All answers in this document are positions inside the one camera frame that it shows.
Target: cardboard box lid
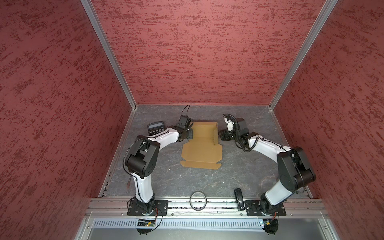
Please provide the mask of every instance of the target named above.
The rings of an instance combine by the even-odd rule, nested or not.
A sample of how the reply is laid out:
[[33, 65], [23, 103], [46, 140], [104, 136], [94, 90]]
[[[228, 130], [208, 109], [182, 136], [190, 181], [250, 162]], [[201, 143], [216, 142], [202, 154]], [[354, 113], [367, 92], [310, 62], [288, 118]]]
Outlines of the cardboard box lid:
[[180, 161], [184, 167], [218, 169], [223, 158], [223, 146], [218, 144], [216, 122], [194, 122], [193, 139], [183, 145]]

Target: gray marble surface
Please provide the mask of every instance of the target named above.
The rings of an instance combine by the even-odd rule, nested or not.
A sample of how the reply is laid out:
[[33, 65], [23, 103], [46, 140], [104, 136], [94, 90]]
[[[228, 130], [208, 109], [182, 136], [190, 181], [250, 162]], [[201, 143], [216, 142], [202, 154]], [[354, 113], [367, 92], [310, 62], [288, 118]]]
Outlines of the gray marble surface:
[[[139, 105], [124, 144], [123, 153], [134, 142], [136, 136], [147, 136], [147, 124], [164, 121], [167, 126], [175, 125], [184, 106], [181, 105]], [[226, 127], [223, 114], [229, 113], [244, 118], [250, 132], [257, 132], [268, 140], [281, 143], [281, 137], [266, 106], [191, 106], [188, 116], [199, 120], [218, 123], [218, 130]], [[244, 197], [260, 197], [277, 180], [277, 164], [266, 156], [252, 151], [245, 153], [233, 141], [224, 142], [222, 166], [217, 170], [186, 168], [180, 160], [183, 144], [187, 140], [168, 145], [159, 152], [155, 170], [152, 173], [152, 188], [157, 197], [186, 197], [196, 190], [207, 197], [233, 197], [233, 190], [241, 188]], [[133, 196], [134, 182], [128, 187], [130, 176], [122, 168], [122, 158], [115, 168], [105, 196]], [[294, 194], [292, 197], [307, 197]]]

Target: black mounting plate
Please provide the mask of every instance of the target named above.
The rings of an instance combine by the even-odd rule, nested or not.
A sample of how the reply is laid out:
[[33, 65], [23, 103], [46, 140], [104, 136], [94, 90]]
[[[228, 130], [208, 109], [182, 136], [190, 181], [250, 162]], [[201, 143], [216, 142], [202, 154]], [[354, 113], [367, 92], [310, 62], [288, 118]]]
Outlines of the black mounting plate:
[[[144, 212], [141, 211], [141, 208], [137, 207], [136, 199], [133, 199], [128, 206], [127, 215], [128, 216], [154, 216], [155, 211], [152, 211], [149, 215], [144, 215]], [[163, 216], [167, 215], [168, 210], [168, 200], [155, 200], [154, 203], [155, 207], [157, 207], [161, 212], [163, 213]]]
[[[245, 210], [247, 211], [248, 216], [263, 216], [266, 217], [262, 212], [259, 210], [259, 200], [246, 200], [244, 201], [245, 204]], [[281, 207], [278, 208], [276, 212], [277, 216], [287, 216], [287, 213], [285, 212], [285, 208], [283, 204], [281, 204]]]

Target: robotic arm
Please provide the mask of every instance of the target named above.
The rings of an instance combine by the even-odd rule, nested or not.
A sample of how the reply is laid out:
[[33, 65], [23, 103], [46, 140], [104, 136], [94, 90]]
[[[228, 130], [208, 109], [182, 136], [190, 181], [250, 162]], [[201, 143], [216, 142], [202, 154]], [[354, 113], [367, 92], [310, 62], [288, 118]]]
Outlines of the robotic arm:
[[152, 190], [151, 173], [156, 166], [159, 151], [171, 143], [192, 139], [192, 125], [193, 120], [182, 115], [176, 126], [153, 136], [138, 135], [129, 147], [124, 157], [124, 165], [135, 178], [135, 200], [142, 212], [149, 214], [153, 210], [155, 194]]
[[295, 191], [315, 181], [316, 175], [302, 148], [278, 145], [258, 133], [249, 132], [243, 118], [230, 114], [223, 116], [227, 128], [219, 132], [221, 140], [234, 140], [243, 151], [258, 151], [277, 163], [279, 181], [260, 197], [259, 207], [264, 215], [272, 215]]

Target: red textured wall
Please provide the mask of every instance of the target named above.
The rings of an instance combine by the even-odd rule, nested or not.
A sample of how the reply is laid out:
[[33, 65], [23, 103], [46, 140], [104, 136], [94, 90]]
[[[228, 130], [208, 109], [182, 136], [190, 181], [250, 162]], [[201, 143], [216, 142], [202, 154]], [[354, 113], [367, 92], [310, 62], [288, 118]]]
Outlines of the red textured wall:
[[268, 105], [324, 0], [93, 0], [139, 104]]
[[0, 239], [72, 240], [130, 112], [79, 0], [0, 3]]
[[339, 0], [275, 112], [342, 239], [384, 239], [384, 2]]

